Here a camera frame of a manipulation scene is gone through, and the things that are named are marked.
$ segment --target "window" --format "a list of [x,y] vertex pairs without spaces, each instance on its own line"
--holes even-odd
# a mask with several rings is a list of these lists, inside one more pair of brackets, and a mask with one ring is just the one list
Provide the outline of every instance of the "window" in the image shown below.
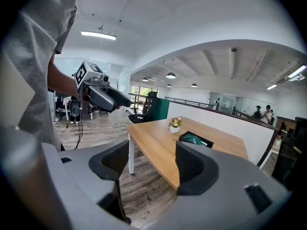
[[[143,96],[148,96],[148,93],[151,92],[151,91],[158,92],[157,89],[133,85],[131,93],[132,94],[139,94],[139,95],[143,95]],[[146,97],[136,96],[135,101],[136,101],[135,106],[138,108],[138,113],[142,113],[143,106],[144,106],[144,103],[146,101]]]
[[139,86],[132,86],[132,90],[131,90],[131,93],[133,94],[139,94],[140,92],[140,87]]

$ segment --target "fluorescent light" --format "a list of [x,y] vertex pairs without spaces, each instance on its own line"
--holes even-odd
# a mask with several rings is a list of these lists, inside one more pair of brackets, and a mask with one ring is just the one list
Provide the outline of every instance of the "fluorescent light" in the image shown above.
[[273,84],[271,87],[267,88],[267,90],[274,89],[277,86],[277,84]]
[[168,79],[175,79],[176,78],[176,75],[172,72],[169,72],[166,76]]
[[116,36],[105,34],[105,33],[94,33],[94,32],[81,31],[81,34],[83,36],[96,36],[96,37],[103,37],[107,39],[116,40]]
[[300,72],[302,72],[303,70],[305,70],[306,69],[306,66],[305,65],[302,65],[299,69],[297,69],[296,71],[294,71],[294,72],[292,72],[289,76],[288,76],[288,78],[293,78],[293,77],[295,77],[298,73],[300,73]]

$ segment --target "black chair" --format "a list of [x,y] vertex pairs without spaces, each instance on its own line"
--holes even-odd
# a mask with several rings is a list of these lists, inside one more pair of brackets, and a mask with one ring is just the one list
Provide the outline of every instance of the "black chair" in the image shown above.
[[307,150],[304,149],[307,146],[307,119],[296,117],[295,120],[295,131],[291,137],[283,138],[272,173],[272,177],[288,190],[297,188],[307,164]]
[[63,105],[63,99],[61,95],[58,96],[58,99],[56,101],[56,116],[62,119],[62,117],[66,115],[66,112],[61,111],[60,109],[65,109],[65,105]]
[[134,124],[150,122],[153,120],[153,113],[160,99],[157,98],[157,92],[149,92],[143,106],[142,114],[132,114],[128,118]]

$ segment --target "ceiling beam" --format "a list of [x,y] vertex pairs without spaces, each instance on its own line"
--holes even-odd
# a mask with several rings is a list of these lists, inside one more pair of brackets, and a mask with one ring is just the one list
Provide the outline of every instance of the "ceiling beam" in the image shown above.
[[202,75],[201,71],[197,69],[195,66],[188,63],[187,59],[185,59],[183,56],[178,56],[177,59],[184,65],[186,65],[188,68],[190,68],[195,74]]
[[170,72],[173,72],[173,73],[175,73],[176,75],[179,75],[179,76],[185,78],[185,76],[184,76],[183,73],[181,73],[181,72],[179,72],[179,71],[177,71],[177,70],[173,70],[173,69],[170,68],[169,66],[165,66],[165,65],[163,65],[163,64],[157,64],[157,66],[163,67],[164,69],[169,70]]
[[300,64],[299,61],[295,59],[291,60],[290,62],[288,62],[288,65],[283,70],[275,74],[274,77],[269,80],[269,82],[276,83],[284,74],[286,74],[288,71],[290,71],[293,68],[297,68],[299,64]]
[[249,72],[248,78],[246,79],[247,82],[250,82],[254,79],[257,75],[258,71],[262,67],[263,63],[265,62],[269,52],[267,50],[261,50],[258,53],[255,63],[252,65],[252,68]]
[[210,60],[209,60],[209,58],[208,58],[208,51],[207,51],[207,50],[203,50],[203,51],[201,51],[200,53],[201,53],[201,57],[202,57],[202,59],[203,59],[205,65],[209,68],[209,70],[211,71],[211,73],[212,73],[213,75],[215,75],[216,72],[215,72],[215,70],[214,70],[214,68],[213,68],[213,66],[212,66],[212,63],[210,62]]
[[235,52],[236,52],[236,48],[230,48],[229,49],[229,55],[230,55],[230,78],[234,77],[234,71],[235,71]]

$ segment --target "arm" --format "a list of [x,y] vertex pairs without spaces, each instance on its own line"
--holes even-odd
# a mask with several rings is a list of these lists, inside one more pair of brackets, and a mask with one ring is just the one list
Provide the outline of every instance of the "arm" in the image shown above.
[[48,87],[52,90],[78,98],[78,89],[75,80],[64,75],[57,69],[53,63],[54,55],[55,52],[48,64]]

